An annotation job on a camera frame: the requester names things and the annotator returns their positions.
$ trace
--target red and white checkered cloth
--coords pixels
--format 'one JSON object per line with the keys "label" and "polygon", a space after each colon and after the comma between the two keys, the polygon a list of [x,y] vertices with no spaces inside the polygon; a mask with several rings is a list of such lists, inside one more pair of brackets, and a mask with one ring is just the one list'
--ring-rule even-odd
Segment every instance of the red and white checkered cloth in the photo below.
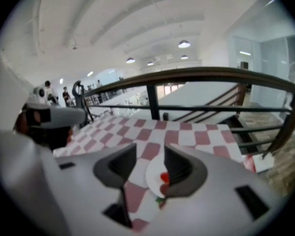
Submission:
{"label": "red and white checkered cloth", "polygon": [[67,147],[55,150],[54,155],[77,155],[126,143],[137,144],[137,163],[125,184],[128,212],[136,231],[144,228],[160,211],[157,197],[148,188],[145,172],[149,162],[164,152],[164,144],[189,146],[223,156],[255,172],[252,157],[241,155],[227,125],[106,116],[84,127]]}

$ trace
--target table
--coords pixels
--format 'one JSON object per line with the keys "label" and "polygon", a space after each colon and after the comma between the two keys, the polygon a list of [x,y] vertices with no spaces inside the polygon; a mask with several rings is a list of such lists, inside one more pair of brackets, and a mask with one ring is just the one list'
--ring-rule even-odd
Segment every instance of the table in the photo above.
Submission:
{"label": "table", "polygon": [[173,121],[143,120],[104,116],[73,136],[55,157],[99,151],[120,144],[137,144],[137,163],[125,184],[125,195],[133,229],[140,231],[160,211],[158,198],[149,190],[145,171],[149,162],[164,152],[164,144],[193,147],[201,152],[223,156],[255,172],[251,156],[242,156],[227,125],[206,125]]}

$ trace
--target tomato slice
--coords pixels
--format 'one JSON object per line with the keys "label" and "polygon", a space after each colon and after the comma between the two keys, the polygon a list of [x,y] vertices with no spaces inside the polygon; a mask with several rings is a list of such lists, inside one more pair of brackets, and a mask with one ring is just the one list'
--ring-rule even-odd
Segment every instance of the tomato slice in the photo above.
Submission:
{"label": "tomato slice", "polygon": [[169,184],[169,174],[168,174],[168,172],[163,172],[161,174],[161,179],[163,180],[164,183]]}

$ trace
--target metal railing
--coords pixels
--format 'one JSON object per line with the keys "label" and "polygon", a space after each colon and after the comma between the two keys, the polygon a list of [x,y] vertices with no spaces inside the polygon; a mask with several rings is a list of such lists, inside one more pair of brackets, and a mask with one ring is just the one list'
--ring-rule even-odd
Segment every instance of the metal railing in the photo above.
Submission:
{"label": "metal railing", "polygon": [[[172,106],[172,105],[158,105],[156,85],[163,83],[177,83],[177,82],[233,82],[243,86],[246,84],[258,85],[278,90],[284,90],[293,94],[291,109],[286,108],[264,108],[264,107],[243,107],[243,106]],[[261,132],[279,129],[278,134],[273,139],[266,141],[256,141],[251,143],[244,143],[241,148],[253,147],[256,145],[270,144],[266,151],[260,153],[273,152],[281,148],[290,138],[295,129],[295,84],[286,80],[274,77],[271,75],[252,72],[244,69],[229,68],[229,67],[193,67],[184,69],[175,69],[168,71],[161,71],[157,73],[150,73],[131,77],[118,82],[114,82],[100,88],[88,91],[85,97],[98,93],[108,92],[112,90],[126,89],[131,87],[147,87],[147,94],[149,106],[121,106],[121,105],[90,105],[90,107],[104,107],[104,108],[129,108],[129,109],[149,109],[151,111],[152,119],[160,120],[160,110],[184,110],[184,111],[204,111],[204,112],[278,112],[288,113],[282,125],[267,126],[260,128],[237,128],[232,130],[235,133],[250,133]]]}

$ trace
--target paper plate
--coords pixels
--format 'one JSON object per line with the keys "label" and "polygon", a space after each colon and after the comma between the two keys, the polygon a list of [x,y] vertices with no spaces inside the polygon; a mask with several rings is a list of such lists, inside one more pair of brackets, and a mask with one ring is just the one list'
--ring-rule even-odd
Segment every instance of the paper plate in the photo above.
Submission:
{"label": "paper plate", "polygon": [[147,166],[146,180],[149,189],[159,198],[165,198],[161,193],[160,187],[164,184],[161,174],[167,172],[164,165],[165,154],[160,153],[154,157]]}

